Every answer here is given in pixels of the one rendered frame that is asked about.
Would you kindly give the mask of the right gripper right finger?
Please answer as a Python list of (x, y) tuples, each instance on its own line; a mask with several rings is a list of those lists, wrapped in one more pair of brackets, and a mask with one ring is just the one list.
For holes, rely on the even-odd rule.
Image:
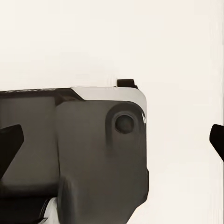
[(213, 124), (209, 135), (209, 141), (224, 161), (224, 126)]

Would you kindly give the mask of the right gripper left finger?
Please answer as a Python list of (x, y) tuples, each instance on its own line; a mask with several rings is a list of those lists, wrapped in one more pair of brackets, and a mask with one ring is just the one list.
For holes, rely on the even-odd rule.
[(0, 129), (0, 180), (24, 143), (20, 124)]

